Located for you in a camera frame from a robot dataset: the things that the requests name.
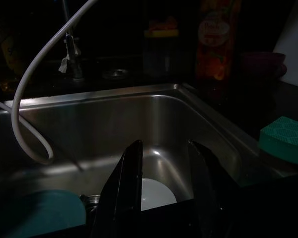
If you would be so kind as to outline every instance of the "faucet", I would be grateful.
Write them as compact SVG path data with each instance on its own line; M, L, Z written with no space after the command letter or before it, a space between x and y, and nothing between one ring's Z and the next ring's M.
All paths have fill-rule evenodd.
M62 7L63 7L63 14L64 14L65 22L67 22L70 19L70 13L69 13L67 0L62 0ZM74 47L75 40L74 40L72 28L70 28L67 31L66 36L65 36L65 42L66 42L66 46L67 46L68 54L69 54L69 58L70 58L68 60L68 63L70 64L70 67L74 74L73 81L74 82L83 82L84 81L83 72L81 69L80 62L77 58L77 55L75 54L75 47Z

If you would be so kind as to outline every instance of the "sink basin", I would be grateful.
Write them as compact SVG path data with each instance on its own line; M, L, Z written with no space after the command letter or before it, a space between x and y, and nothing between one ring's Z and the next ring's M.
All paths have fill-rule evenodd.
M256 162L256 142L186 87L163 84L26 99L21 114L55 150L43 166L18 146L10 115L0 111L0 197L46 189L100 194L125 148L144 142L144 178L165 184L177 201L193 198L187 142L210 148L239 184L270 174ZM29 145L45 154L26 129Z

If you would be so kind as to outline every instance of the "teal plate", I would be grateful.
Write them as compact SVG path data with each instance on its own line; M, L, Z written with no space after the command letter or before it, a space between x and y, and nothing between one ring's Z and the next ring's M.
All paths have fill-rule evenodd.
M0 210L0 237L27 238L84 225L86 211L76 194L36 192Z

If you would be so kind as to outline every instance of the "sponge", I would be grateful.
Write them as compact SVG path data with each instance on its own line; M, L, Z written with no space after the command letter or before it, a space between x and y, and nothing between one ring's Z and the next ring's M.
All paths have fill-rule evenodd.
M280 117L260 131L259 147L282 160L298 164L298 121Z

